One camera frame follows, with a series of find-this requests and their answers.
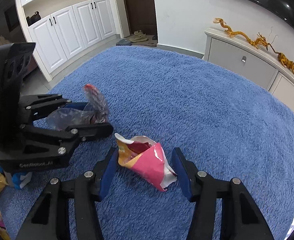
drawer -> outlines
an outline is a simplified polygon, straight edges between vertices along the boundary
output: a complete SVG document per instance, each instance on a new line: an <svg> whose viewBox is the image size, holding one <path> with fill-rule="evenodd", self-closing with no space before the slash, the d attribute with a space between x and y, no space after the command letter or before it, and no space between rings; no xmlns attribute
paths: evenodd
<svg viewBox="0 0 294 240"><path fill-rule="evenodd" d="M281 77L272 95L294 112L294 84Z"/></svg>
<svg viewBox="0 0 294 240"><path fill-rule="evenodd" d="M234 45L212 39L208 61L241 75L269 90L277 70L255 55Z"/></svg>

clear plastic bag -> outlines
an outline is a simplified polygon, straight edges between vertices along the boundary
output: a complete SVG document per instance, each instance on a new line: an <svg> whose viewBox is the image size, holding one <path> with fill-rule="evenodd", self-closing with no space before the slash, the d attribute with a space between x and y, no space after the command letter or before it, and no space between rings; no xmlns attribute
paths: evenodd
<svg viewBox="0 0 294 240"><path fill-rule="evenodd" d="M93 85L84 86L84 93L89 103L83 110L74 108L59 108L48 115L47 124L55 130L65 130L70 125L94 124L108 122L108 103Z"/></svg>
<svg viewBox="0 0 294 240"><path fill-rule="evenodd" d="M109 108L107 100L97 87L87 84L84 86L85 97L96 110L96 122L108 122Z"/></svg>
<svg viewBox="0 0 294 240"><path fill-rule="evenodd" d="M94 115L95 111L59 108L48 115L46 122L51 128L61 131L70 125L90 124Z"/></svg>

doormat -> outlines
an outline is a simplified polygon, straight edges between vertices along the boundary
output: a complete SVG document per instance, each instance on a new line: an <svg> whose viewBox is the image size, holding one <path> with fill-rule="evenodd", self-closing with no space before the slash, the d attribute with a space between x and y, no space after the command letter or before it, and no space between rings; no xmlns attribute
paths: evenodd
<svg viewBox="0 0 294 240"><path fill-rule="evenodd" d="M140 45L140 46L148 46L148 47L156 47L158 40L153 40L154 35L146 35L148 38L148 41L141 41L141 42L133 42L133 45ZM129 40L131 38L135 38L135 35L131 35L126 38L126 40Z"/></svg>

baseboard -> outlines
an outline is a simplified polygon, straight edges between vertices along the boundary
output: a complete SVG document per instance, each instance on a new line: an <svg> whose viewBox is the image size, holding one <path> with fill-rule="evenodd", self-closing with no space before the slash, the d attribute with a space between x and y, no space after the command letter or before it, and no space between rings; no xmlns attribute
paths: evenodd
<svg viewBox="0 0 294 240"><path fill-rule="evenodd" d="M168 45L157 44L157 48L169 50L169 51L174 51L174 52L178 52L181 54L185 54L185 55L193 56L193 57L198 57L198 58L203 58L203 56L204 56L203 54L201 54L199 52L191 51L188 49L177 48L177 47L173 47L173 46L168 46Z"/></svg>

tiled floor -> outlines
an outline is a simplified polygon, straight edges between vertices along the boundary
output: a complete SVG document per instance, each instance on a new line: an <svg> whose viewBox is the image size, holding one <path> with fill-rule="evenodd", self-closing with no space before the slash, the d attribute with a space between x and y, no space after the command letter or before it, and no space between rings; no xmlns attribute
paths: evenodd
<svg viewBox="0 0 294 240"><path fill-rule="evenodd" d="M120 39L114 39L108 43L106 43L103 46L100 46L93 51L89 52L85 56L81 57L80 59L76 60L74 63L69 65L67 68L65 68L62 72L60 72L58 75L56 75L53 80L48 82L41 71L37 69L36 71L33 71L24 81L24 86L21 90L22 95L33 95L33 94L46 94L49 92L55 85L57 85L63 78L70 73L72 73L74 70L76 70L78 67L80 67L83 63L90 60L95 55L99 54L100 52L113 47L116 45L116 43ZM288 231L287 237L290 235L290 233L294 230L294 220L292 222L292 225L290 227L290 230Z"/></svg>

